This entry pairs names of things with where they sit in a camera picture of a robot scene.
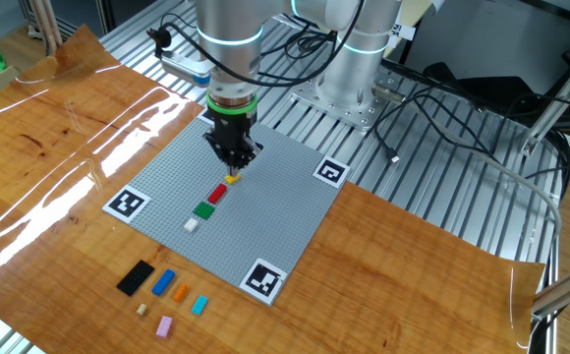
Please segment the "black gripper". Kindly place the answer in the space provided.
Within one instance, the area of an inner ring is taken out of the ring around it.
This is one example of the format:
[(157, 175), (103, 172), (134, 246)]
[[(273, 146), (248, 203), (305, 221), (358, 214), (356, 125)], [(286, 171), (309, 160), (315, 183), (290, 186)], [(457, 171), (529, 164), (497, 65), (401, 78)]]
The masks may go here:
[(237, 176), (263, 150), (263, 145), (250, 137), (254, 121), (245, 114), (213, 113), (212, 119), (214, 126), (204, 134), (204, 138), (226, 165), (228, 175)]

